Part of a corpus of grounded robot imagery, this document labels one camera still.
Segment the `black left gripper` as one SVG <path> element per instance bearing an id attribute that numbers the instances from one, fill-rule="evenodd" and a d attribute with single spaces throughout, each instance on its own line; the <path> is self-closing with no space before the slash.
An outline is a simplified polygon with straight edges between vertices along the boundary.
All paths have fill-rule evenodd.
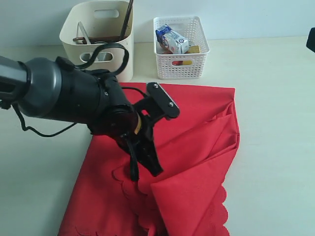
<path id="1" fill-rule="evenodd" d="M 137 157 L 137 161 L 157 177 L 163 168 L 154 144 L 153 127 L 150 117 L 132 106 L 107 109 L 88 124 L 93 135 L 112 138 L 123 151 Z"/>

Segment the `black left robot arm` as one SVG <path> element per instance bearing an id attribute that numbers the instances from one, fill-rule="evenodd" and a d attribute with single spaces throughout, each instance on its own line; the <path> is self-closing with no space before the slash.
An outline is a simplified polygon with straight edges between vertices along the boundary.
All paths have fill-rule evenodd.
<path id="1" fill-rule="evenodd" d="M 125 88 L 108 70 L 80 70 L 62 57 L 28 62 L 0 59 L 0 106 L 13 108 L 21 127 L 25 117 L 84 124 L 94 136 L 107 136 L 130 156 L 130 177 L 139 165 L 153 176 L 163 169 L 158 160 L 153 127 L 166 116 L 149 92 L 131 103 Z"/>

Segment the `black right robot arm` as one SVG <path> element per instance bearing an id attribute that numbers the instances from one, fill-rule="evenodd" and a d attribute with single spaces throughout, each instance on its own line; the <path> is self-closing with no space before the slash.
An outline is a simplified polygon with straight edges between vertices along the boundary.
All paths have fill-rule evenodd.
<path id="1" fill-rule="evenodd" d="M 315 52 L 315 27 L 310 29 L 308 39 L 306 42 L 306 47 L 312 52 Z"/>

